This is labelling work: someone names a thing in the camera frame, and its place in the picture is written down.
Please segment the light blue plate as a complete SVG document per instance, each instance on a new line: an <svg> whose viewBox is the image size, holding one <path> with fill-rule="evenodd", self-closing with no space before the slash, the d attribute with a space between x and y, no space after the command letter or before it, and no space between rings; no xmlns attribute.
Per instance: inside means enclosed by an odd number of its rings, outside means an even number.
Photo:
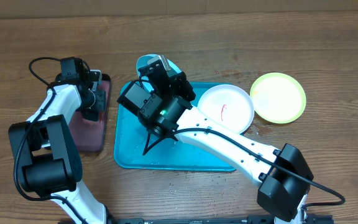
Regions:
<svg viewBox="0 0 358 224"><path fill-rule="evenodd" d="M137 74L138 74L139 80L140 80L138 84L143 89L145 89L147 92L157 94L157 92L156 92L157 88L152 87L152 85L149 83L147 77L142 77L141 74L140 74L140 67L144 67L144 66L148 65L147 61L149 59L151 59L155 55L158 55L158 54L147 54L147 55L141 56L136 62L136 71L137 71ZM170 66L171 66L171 70L168 71L169 75L174 75L174 74L177 74L177 73L181 72L181 70L172 61L170 61L169 59L167 59L167 60L168 60L168 62L170 64Z"/></svg>

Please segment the yellow-green plate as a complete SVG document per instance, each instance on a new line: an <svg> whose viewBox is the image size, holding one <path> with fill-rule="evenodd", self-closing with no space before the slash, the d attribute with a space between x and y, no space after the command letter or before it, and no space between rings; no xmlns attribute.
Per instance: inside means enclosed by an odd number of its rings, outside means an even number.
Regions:
<svg viewBox="0 0 358 224"><path fill-rule="evenodd" d="M287 124L298 119L306 108L301 84L284 73L266 73L253 82L250 97L255 112L264 120Z"/></svg>

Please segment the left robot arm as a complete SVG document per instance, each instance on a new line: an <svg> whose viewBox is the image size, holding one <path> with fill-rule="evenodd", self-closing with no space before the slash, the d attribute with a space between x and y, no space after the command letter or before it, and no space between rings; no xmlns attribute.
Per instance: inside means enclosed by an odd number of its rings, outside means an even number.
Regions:
<svg viewBox="0 0 358 224"><path fill-rule="evenodd" d="M80 157L104 147L110 77L80 58L59 63L40 108L9 127L16 189L29 201L56 203L72 223L115 223L85 185Z"/></svg>

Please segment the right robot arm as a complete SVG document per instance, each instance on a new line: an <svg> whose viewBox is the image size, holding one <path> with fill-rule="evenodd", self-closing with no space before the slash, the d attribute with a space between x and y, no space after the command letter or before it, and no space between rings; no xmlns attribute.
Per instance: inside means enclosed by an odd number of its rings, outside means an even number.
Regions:
<svg viewBox="0 0 358 224"><path fill-rule="evenodd" d="M173 139L218 157L258 188L257 203L274 222L303 223L313 175L301 151L268 146L237 134L191 104L196 95L184 72L170 72L161 59L137 67L117 102L137 116L159 141Z"/></svg>

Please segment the black water tray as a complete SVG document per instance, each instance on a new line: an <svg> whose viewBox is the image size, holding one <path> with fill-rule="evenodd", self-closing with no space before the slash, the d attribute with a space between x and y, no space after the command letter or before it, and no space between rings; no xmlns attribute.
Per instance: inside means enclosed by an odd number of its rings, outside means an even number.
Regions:
<svg viewBox="0 0 358 224"><path fill-rule="evenodd" d="M76 111L68 125L77 150L80 152L99 152L104 147L108 109L111 93L111 79L107 74L102 74L101 84L98 90L106 92L106 108L98 112L98 120L84 119L80 111Z"/></svg>

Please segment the teal plastic tray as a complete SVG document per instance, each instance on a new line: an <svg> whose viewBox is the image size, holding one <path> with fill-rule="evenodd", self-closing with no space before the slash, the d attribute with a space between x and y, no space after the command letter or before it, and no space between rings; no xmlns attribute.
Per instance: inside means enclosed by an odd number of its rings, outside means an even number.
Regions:
<svg viewBox="0 0 358 224"><path fill-rule="evenodd" d="M146 128L135 115L118 106L114 160L126 169L231 172L235 168L206 151L172 139L166 139L143 155Z"/></svg>

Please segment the white plate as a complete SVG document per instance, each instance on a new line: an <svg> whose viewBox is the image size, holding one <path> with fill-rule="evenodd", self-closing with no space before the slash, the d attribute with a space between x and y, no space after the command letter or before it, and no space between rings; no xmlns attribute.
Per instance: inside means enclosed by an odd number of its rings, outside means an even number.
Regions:
<svg viewBox="0 0 358 224"><path fill-rule="evenodd" d="M225 128L243 134L254 119L248 93L235 85L216 85L201 95L197 108Z"/></svg>

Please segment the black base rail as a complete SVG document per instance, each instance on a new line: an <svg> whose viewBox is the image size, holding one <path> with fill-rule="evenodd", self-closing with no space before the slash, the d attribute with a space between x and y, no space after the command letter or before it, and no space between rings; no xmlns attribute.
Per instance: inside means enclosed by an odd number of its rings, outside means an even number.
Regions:
<svg viewBox="0 0 358 224"><path fill-rule="evenodd" d="M187 219L159 219L144 220L143 218L122 218L116 219L119 224L273 224L272 215L249 215L242 218L187 218ZM310 214L305 221L306 224L334 224L332 215Z"/></svg>

